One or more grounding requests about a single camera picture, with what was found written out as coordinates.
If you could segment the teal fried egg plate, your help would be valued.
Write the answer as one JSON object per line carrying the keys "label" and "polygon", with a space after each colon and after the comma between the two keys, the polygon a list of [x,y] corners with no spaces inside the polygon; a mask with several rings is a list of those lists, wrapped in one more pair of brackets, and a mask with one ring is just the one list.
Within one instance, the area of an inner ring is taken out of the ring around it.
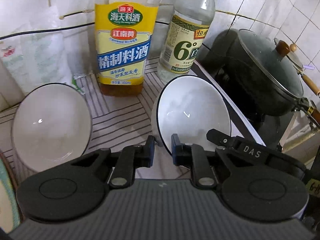
{"label": "teal fried egg plate", "polygon": [[21,223],[21,212],[16,200],[17,182],[13,171],[1,153],[1,229],[10,233]]}

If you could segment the white vinegar bottle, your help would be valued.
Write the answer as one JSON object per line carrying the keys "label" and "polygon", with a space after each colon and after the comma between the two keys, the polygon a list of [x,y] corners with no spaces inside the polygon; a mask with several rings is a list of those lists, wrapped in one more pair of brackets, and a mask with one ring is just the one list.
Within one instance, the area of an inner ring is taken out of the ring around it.
{"label": "white vinegar bottle", "polygon": [[167,83],[188,74],[215,16],[215,0],[176,0],[157,66]]}

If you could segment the large white ribbed bowl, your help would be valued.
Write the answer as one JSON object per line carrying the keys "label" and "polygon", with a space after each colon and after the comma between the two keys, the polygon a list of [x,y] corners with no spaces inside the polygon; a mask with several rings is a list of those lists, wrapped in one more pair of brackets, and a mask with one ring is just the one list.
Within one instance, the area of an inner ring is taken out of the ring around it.
{"label": "large white ribbed bowl", "polygon": [[216,129],[232,134],[231,119],[219,91],[206,80],[182,75],[170,80],[161,90],[151,112],[152,134],[164,152],[171,154],[171,136],[180,142],[213,151],[216,145],[207,140],[207,132]]}

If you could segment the white plastic bag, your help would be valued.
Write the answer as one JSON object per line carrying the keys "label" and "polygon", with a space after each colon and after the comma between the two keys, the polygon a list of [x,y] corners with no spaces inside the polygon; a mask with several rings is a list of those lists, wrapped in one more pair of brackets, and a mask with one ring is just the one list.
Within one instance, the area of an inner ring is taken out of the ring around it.
{"label": "white plastic bag", "polygon": [[84,94],[68,65],[61,31],[5,38],[1,62],[24,95],[47,83],[64,83]]}

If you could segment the striped table mat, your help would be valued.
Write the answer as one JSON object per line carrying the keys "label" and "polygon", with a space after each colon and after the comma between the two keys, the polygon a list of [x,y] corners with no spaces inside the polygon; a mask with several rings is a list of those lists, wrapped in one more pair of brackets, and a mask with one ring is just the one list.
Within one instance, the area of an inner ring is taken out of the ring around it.
{"label": "striped table mat", "polygon": [[[121,150],[124,146],[134,143],[145,143],[151,134],[151,109],[164,83],[156,73],[158,58],[147,61],[145,81],[142,93],[128,98],[114,98],[103,96],[98,88],[98,81],[94,74],[87,75],[76,81],[84,89],[84,98],[88,103],[93,117],[93,133],[87,152],[106,146],[113,151]],[[235,103],[227,96],[216,81],[196,61],[191,69],[191,75],[197,75],[212,83],[221,93],[231,118],[232,136],[243,136],[265,146],[265,143],[244,117]],[[18,104],[1,112],[1,153],[13,169],[18,183],[24,181],[35,172],[27,168],[17,156],[11,142],[11,125]],[[177,179],[188,178],[190,172],[183,167],[172,164],[172,158],[165,150],[156,147],[155,158],[151,168],[139,168],[136,178],[146,179]]]}

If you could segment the black wok with lid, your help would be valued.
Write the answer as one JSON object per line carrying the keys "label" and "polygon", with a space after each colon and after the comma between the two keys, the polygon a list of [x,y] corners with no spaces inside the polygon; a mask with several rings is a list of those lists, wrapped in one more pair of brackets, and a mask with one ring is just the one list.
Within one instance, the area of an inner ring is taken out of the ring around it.
{"label": "black wok with lid", "polygon": [[316,95],[319,88],[290,60],[291,53],[282,40],[229,29],[217,35],[202,61],[269,148],[277,147],[294,112],[303,112],[312,127],[319,127],[319,110],[303,86]]}

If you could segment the small white bowl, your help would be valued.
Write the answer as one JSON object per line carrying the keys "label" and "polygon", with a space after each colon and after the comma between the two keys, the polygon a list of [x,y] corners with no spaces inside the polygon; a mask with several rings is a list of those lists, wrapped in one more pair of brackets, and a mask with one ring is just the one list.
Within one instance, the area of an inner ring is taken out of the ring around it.
{"label": "small white bowl", "polygon": [[41,172],[80,157],[92,134],[92,116],[84,97],[71,86],[49,83],[20,103],[11,139],[20,161]]}

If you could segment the yellow-label cooking wine bottle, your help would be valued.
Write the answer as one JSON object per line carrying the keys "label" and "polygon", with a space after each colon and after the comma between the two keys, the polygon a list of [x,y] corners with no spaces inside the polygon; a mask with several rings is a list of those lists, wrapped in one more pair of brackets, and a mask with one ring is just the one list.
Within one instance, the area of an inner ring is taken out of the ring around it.
{"label": "yellow-label cooking wine bottle", "polygon": [[161,0],[94,0],[99,86],[104,95],[137,96]]}

